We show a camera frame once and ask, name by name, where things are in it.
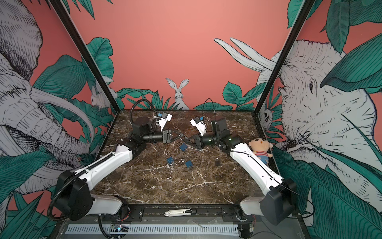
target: black frame post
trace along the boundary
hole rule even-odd
[[[275,80],[278,77],[278,73],[280,72],[281,67],[283,66],[290,50],[292,49],[293,44],[296,41],[296,38],[297,38],[301,28],[303,27],[304,22],[306,20],[306,17],[308,16],[313,4],[314,4],[314,0],[305,0],[304,1],[303,5],[299,11],[299,14],[296,17],[295,23],[292,26],[292,29],[289,33],[289,36],[286,39],[284,47],[280,53],[280,57],[277,59],[276,65],[273,68],[273,71],[272,71],[272,73],[268,79],[268,82],[265,85],[264,91],[263,91],[263,93],[262,93],[262,95],[261,95],[261,97],[260,97],[260,99],[256,105],[256,108],[255,108],[255,114],[256,115],[260,112],[260,109],[261,109],[262,105],[264,104],[264,102],[265,102],[265,100],[266,100],[266,98],[270,92],[270,89],[272,88],[273,84],[275,83]]]
[[[119,113],[121,110],[119,109],[119,106],[117,102],[115,101],[114,97],[110,93],[110,90],[107,86],[107,84],[104,82],[104,79],[102,77],[101,72],[99,71],[97,64],[95,63],[93,57],[87,50],[87,47],[85,45],[85,42],[83,41],[82,37],[77,31],[77,28],[73,24],[70,16],[68,15],[66,9],[62,5],[60,0],[50,0],[50,3],[53,6],[53,9],[56,11],[58,17],[61,19],[62,24],[68,31],[69,35],[71,36],[73,42],[77,46],[79,52],[81,53],[84,61],[90,68],[90,71],[93,73],[94,77],[96,78],[97,82],[101,86],[103,92],[105,93],[107,99],[110,101],[111,106],[114,108],[116,113]]]

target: table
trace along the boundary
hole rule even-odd
[[[173,115],[165,129],[184,133],[190,137],[198,133],[190,120],[201,116],[198,111],[166,111]],[[134,119],[140,116],[152,118],[152,111],[134,110]],[[207,119],[213,112],[204,113]],[[231,133],[237,133],[248,143],[259,137],[251,112],[216,112],[226,118]],[[207,130],[211,125],[206,121]],[[113,150],[114,144],[131,131],[129,111],[121,111],[114,127],[106,139],[101,155]],[[235,203],[246,196],[263,196],[259,186],[249,174],[227,154],[217,147],[196,150],[189,146],[184,152],[178,140],[171,144],[146,144],[146,149],[135,159],[120,166],[99,182],[91,193],[119,195],[130,203]],[[168,166],[166,159],[173,157],[174,164]],[[185,162],[193,166],[187,168]]]

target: brown marble surface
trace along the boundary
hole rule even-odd
[[[173,117],[165,129],[180,131],[190,137],[198,133],[190,120],[201,116],[198,111],[168,111]],[[207,119],[213,112],[205,112]],[[232,133],[245,142],[255,138],[256,131],[250,112],[216,112],[226,118]],[[152,118],[151,111],[134,111],[139,116]],[[114,144],[131,131],[129,111],[122,111],[108,137],[102,155],[113,150]],[[120,195],[130,203],[234,203],[246,196],[262,196],[262,192],[248,173],[233,159],[211,147],[196,150],[189,146],[181,151],[178,140],[171,144],[147,143],[138,157],[114,170],[93,189],[101,195]],[[174,158],[168,166],[166,159]],[[215,166],[215,159],[221,163]],[[191,160],[188,169],[185,161]]]

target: animal eye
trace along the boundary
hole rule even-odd
[[[309,89],[311,90],[311,93],[313,94],[313,82],[309,83]]]

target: plush toy head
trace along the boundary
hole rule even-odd
[[[273,147],[273,144],[269,143],[263,138],[255,138],[248,143],[251,146],[252,151],[264,151],[267,152],[269,148]]]

